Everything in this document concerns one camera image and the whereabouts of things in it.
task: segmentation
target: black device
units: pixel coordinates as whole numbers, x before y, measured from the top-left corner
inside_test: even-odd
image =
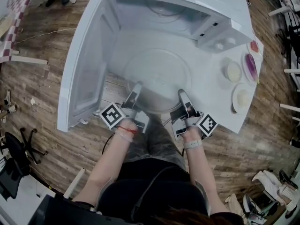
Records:
[[[90,207],[62,196],[46,195],[28,225],[132,225],[120,218],[108,217]]]

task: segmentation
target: hardwood floor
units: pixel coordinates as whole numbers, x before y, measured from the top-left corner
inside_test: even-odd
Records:
[[[50,8],[31,5],[21,23],[23,33],[17,40],[76,28],[88,1],[77,0],[66,7],[60,1]],[[222,199],[232,193],[241,198],[243,188],[253,196],[261,194],[262,186],[251,181],[256,172],[265,168],[278,172],[284,168],[290,173],[300,157],[300,150],[288,144],[295,126],[292,112],[279,108],[279,103],[296,105],[297,102],[296,88],[283,72],[287,65],[281,55],[281,41],[275,37],[282,21],[276,16],[268,17],[268,12],[274,10],[271,0],[251,2],[253,28],[265,46],[260,84],[240,133],[219,126],[203,142]],[[91,118],[88,125],[70,129],[67,134],[56,129],[60,82],[74,32],[65,30],[17,44],[15,49],[20,55],[49,60],[48,65],[9,62],[2,65],[0,74],[1,97],[10,89],[12,102],[18,105],[18,111],[2,124],[3,130],[19,138],[21,127],[26,128],[27,134],[32,128],[38,130],[33,147],[47,150],[49,154],[34,166],[34,172],[38,171],[38,176],[42,175],[54,188],[65,191],[80,168],[85,168],[87,172],[73,195],[83,187],[111,134],[97,118]],[[125,94],[124,82],[109,74],[102,105],[109,101],[122,102]],[[162,119],[167,120],[167,116],[163,115]],[[182,148],[182,141],[176,144]]]

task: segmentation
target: hair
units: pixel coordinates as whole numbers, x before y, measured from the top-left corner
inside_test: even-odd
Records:
[[[170,209],[164,217],[156,217],[157,225],[232,225],[223,217],[208,217],[186,209]]]

